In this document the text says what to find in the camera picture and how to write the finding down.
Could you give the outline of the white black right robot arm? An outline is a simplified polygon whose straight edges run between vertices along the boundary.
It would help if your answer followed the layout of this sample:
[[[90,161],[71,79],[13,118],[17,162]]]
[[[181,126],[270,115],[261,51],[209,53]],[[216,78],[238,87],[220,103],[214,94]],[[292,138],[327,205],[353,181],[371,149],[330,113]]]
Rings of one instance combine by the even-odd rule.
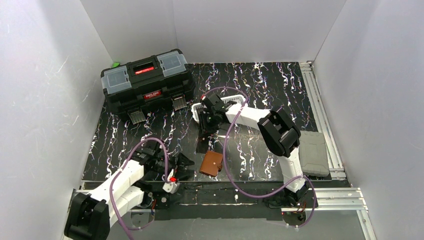
[[[223,124],[259,130],[268,150],[278,158],[285,200],[295,204],[306,194],[308,188],[299,156],[301,131],[283,108],[253,108],[241,94],[220,97],[213,93],[203,95],[191,111],[200,125],[200,138],[216,132]]]

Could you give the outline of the brown leather card holder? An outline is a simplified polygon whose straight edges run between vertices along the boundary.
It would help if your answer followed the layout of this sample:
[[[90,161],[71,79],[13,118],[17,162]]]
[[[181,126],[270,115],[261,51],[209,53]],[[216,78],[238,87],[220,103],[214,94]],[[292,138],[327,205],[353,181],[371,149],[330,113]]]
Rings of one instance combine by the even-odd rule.
[[[208,150],[204,155],[199,172],[203,175],[216,177],[223,167],[223,154]]]

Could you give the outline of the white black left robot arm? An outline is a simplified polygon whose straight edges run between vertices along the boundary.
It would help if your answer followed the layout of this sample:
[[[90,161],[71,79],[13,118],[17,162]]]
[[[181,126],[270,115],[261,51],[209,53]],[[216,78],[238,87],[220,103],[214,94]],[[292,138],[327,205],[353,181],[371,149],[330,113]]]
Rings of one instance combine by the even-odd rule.
[[[158,145],[135,150],[125,167],[87,193],[77,193],[69,207],[64,235],[72,240],[105,240],[111,227],[135,207],[166,209],[195,162],[183,153],[165,157]]]

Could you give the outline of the black credit card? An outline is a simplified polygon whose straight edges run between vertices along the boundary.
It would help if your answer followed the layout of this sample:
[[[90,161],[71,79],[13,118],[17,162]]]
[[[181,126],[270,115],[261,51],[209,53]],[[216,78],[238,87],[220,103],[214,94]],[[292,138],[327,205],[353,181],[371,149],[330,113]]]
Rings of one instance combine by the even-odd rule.
[[[195,152],[199,154],[206,154],[207,151],[212,151],[215,147],[214,134],[199,135]]]

